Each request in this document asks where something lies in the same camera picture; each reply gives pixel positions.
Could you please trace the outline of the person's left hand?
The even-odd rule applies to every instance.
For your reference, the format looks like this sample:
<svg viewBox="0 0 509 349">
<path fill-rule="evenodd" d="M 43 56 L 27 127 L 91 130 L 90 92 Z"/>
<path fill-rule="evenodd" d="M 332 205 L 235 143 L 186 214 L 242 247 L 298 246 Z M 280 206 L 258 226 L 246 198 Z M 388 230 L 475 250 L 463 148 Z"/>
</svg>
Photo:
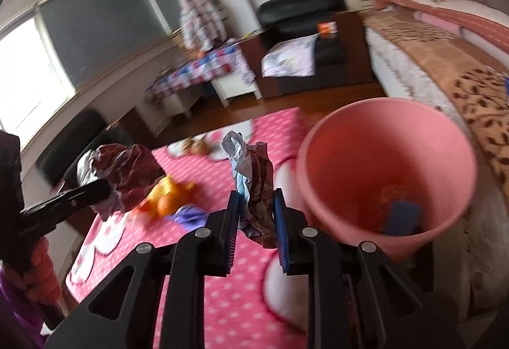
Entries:
<svg viewBox="0 0 509 349">
<path fill-rule="evenodd" d="M 28 271 L 19 274 L 9 264 L 3 264 L 2 270 L 7 280 L 23 291 L 29 300 L 52 306 L 58 303 L 62 291 L 48 251 L 49 242 L 46 237 L 42 237 L 31 254 L 31 267 Z"/>
</svg>

